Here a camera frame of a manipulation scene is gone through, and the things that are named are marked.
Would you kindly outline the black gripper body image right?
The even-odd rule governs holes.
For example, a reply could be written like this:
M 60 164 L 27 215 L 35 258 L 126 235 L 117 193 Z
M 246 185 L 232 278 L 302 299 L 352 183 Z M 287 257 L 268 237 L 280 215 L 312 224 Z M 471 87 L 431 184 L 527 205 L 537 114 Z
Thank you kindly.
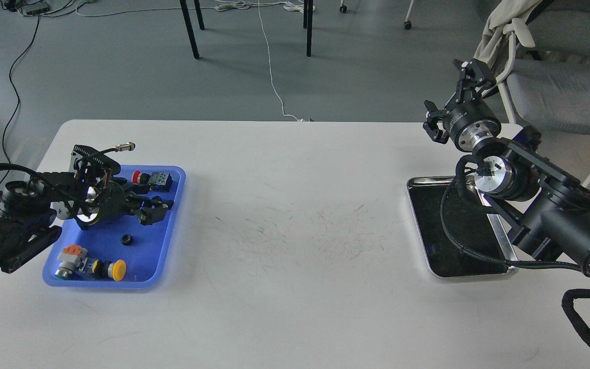
M 462 152 L 473 152 L 483 140 L 501 133 L 501 122 L 473 88 L 457 89 L 441 117 L 441 143 L 451 140 Z

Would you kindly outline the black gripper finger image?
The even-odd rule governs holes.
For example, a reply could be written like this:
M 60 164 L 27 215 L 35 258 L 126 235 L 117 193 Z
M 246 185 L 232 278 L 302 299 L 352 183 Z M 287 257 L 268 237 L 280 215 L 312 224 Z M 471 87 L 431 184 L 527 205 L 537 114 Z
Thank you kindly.
M 152 225 L 164 220 L 166 213 L 171 210 L 174 201 L 171 199 L 150 199 L 144 201 L 136 210 L 136 217 L 141 225 Z
M 138 184 L 138 183 L 131 183 L 131 182 L 128 182 L 123 185 L 123 191 L 126 194 L 134 194 L 137 196 L 147 195 L 150 192 L 165 192 L 165 190 L 163 188 L 156 187 L 151 184 Z
M 459 70 L 460 75 L 457 90 L 477 90 L 478 88 L 484 90 L 496 86 L 494 74 L 483 61 L 454 59 L 453 65 Z
M 428 111 L 426 114 L 426 121 L 423 123 L 424 131 L 426 131 L 433 142 L 447 143 L 449 140 L 449 133 L 440 128 L 438 124 L 449 115 L 449 111 L 444 108 L 438 109 L 436 104 L 430 100 L 425 100 L 424 106 Z

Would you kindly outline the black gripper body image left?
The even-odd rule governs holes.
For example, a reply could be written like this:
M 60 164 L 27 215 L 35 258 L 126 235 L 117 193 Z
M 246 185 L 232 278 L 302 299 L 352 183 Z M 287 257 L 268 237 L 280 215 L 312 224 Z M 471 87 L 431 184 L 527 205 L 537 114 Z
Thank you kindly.
M 66 192 L 80 203 L 58 202 L 52 207 L 58 219 L 74 219 L 85 230 L 90 226 L 113 222 L 124 215 L 133 215 L 140 208 L 141 198 L 129 190 L 128 182 L 115 175 L 121 171 L 117 161 L 107 156 L 111 152 L 134 150 L 135 145 L 117 145 L 96 150 L 86 145 L 75 145 L 72 151 Z

